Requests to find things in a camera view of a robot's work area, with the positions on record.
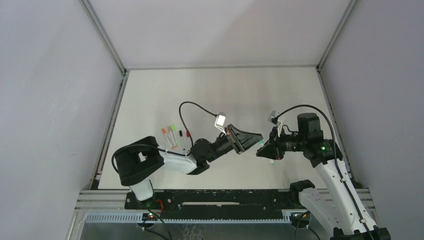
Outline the white pen red tip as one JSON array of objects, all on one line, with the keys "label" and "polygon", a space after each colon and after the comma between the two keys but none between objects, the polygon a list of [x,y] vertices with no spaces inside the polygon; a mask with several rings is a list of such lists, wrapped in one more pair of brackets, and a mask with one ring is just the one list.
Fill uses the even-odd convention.
[{"label": "white pen red tip", "polygon": [[192,147],[191,138],[189,136],[186,137],[187,151],[189,152]]}]

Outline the white pen green end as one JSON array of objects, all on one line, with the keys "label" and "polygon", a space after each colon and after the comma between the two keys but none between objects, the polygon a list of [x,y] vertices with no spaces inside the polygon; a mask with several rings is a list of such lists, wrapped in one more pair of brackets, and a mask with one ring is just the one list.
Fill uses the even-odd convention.
[{"label": "white pen green end", "polygon": [[177,146],[179,146],[179,135],[176,130],[173,130],[172,132],[173,132],[175,143]]}]

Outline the white pen orange tip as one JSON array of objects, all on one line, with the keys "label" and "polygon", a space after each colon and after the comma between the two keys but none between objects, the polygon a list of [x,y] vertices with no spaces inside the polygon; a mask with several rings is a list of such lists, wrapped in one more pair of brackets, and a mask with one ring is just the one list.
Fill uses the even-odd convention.
[{"label": "white pen orange tip", "polygon": [[173,148],[177,148],[178,145],[177,145],[177,141],[175,139],[175,136],[174,136],[174,132],[172,130],[172,127],[169,125],[167,127],[167,130],[168,130],[169,138],[170,138],[170,141],[172,142]]}]

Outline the white pen peach end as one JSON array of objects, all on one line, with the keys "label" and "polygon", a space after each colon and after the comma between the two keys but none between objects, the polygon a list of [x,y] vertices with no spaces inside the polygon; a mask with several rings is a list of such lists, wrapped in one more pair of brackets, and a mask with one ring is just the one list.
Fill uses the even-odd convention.
[{"label": "white pen peach end", "polygon": [[168,136],[168,134],[167,134],[167,133],[165,133],[165,134],[164,134],[164,137],[165,137],[165,139],[166,139],[166,141],[167,141],[168,145],[170,146],[170,148],[171,148],[171,149],[174,149],[174,148],[175,148],[175,146],[173,145],[173,142],[170,140],[170,138],[169,138],[169,136]]}]

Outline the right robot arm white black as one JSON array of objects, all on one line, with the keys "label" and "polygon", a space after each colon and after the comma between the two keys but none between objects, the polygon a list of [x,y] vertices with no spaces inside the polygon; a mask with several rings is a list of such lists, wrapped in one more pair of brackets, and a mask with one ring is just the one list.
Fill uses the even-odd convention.
[{"label": "right robot arm white black", "polygon": [[321,198],[310,180],[290,184],[294,200],[305,207],[332,240],[389,240],[385,227],[379,227],[362,203],[349,177],[343,155],[333,139],[325,139],[316,113],[297,116],[297,131],[285,133],[283,123],[273,111],[274,124],[269,139],[261,144],[256,156],[281,160],[286,152],[301,152],[325,183],[332,203]]}]

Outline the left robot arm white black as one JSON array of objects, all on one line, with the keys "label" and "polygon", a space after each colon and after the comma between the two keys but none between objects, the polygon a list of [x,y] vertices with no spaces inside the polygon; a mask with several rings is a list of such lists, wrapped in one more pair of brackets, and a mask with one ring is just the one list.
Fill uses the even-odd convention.
[{"label": "left robot arm white black", "polygon": [[188,153],[177,153],[161,149],[155,137],[147,136],[116,150],[111,164],[120,184],[129,187],[136,200],[143,203],[154,198],[149,177],[157,170],[164,168],[196,176],[229,152],[242,154],[262,140],[260,133],[243,131],[229,124],[214,142],[199,138]]}]

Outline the small circuit board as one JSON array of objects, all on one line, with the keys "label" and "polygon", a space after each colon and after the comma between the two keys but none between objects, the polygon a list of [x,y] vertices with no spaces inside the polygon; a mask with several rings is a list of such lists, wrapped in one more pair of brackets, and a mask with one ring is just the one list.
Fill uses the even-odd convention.
[{"label": "small circuit board", "polygon": [[160,215],[158,213],[145,212],[142,214],[142,222],[157,222]]}]

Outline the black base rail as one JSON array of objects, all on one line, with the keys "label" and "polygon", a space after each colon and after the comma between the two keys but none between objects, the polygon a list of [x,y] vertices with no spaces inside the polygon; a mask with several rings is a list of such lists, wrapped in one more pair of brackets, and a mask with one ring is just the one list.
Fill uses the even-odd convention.
[{"label": "black base rail", "polygon": [[284,213],[306,211],[294,193],[278,189],[156,190],[142,203],[129,192],[124,208],[159,211],[169,221],[273,221],[285,220]]}]

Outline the aluminium frame profile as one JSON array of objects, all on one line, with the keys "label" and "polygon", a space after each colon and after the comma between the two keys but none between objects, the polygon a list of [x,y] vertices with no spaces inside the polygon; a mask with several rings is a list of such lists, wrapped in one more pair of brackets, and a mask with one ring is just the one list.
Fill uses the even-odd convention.
[{"label": "aluminium frame profile", "polygon": [[90,179],[90,183],[88,184],[88,190],[97,190],[99,185],[99,178],[102,173],[102,169],[104,167],[105,159],[107,158],[107,152],[110,145],[111,137],[113,134],[116,118],[119,112],[120,104],[122,101],[122,97],[125,91],[125,87],[128,81],[129,71],[125,70],[122,75],[121,80],[119,81],[118,89],[113,101],[112,109],[110,116],[108,118],[108,122],[106,125],[105,133],[101,142],[100,150],[98,153],[98,158],[96,160],[96,164],[94,165],[92,177]]}]

